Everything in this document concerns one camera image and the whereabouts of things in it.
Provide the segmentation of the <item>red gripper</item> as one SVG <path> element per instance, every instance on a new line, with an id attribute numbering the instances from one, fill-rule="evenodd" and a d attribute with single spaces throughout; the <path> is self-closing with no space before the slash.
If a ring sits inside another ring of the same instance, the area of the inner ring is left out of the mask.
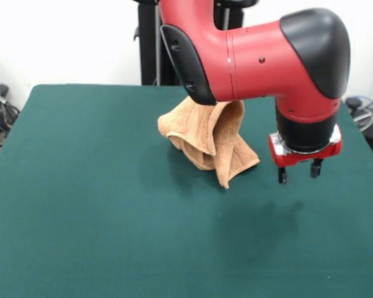
<path id="1" fill-rule="evenodd" d="M 313 160 L 310 167 L 310 176 L 317 178 L 321 173 L 322 160 L 338 155 L 341 152 L 343 140 L 339 125 L 336 124 L 329 139 L 329 144 L 322 150 L 310 153 L 292 151 L 283 145 L 278 132 L 268 136 L 268 144 L 272 159 L 278 167 L 278 182 L 279 184 L 287 184 L 286 167 L 294 166 L 306 160 Z"/>

